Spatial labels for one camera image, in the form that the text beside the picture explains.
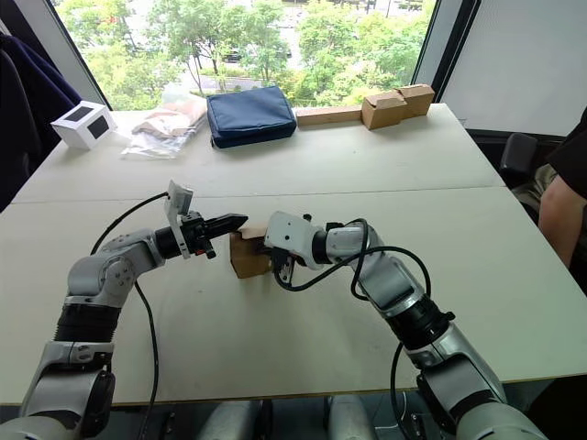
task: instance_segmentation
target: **person's arm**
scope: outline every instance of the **person's arm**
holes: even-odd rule
[[[538,227],[567,267],[579,240],[585,205],[587,200],[560,176],[552,181],[540,199]]]

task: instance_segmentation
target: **plastic bag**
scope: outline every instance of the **plastic bag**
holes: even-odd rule
[[[162,103],[132,129],[123,157],[175,159],[204,123],[206,100],[175,84],[165,86]]]

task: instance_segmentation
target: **brown cardboard box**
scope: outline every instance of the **brown cardboard box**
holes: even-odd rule
[[[363,124],[369,130],[394,126],[404,119],[406,107],[407,102],[396,90],[367,96],[361,108]]]
[[[414,84],[400,87],[397,91],[402,94],[407,102],[404,119],[414,116],[423,116],[428,113],[428,108],[434,99],[434,90],[425,84]]]
[[[240,279],[262,275],[271,270],[271,259],[260,254],[267,227],[242,227],[230,233],[230,264]]]
[[[298,108],[295,115],[298,126],[360,121],[360,104],[346,107]]]

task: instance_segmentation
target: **white box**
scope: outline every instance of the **white box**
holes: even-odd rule
[[[92,149],[116,123],[105,105],[81,101],[65,115],[51,122],[61,139],[77,149]]]

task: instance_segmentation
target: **person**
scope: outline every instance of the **person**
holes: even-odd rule
[[[587,108],[547,161],[514,194],[538,213],[538,228],[587,292]]]

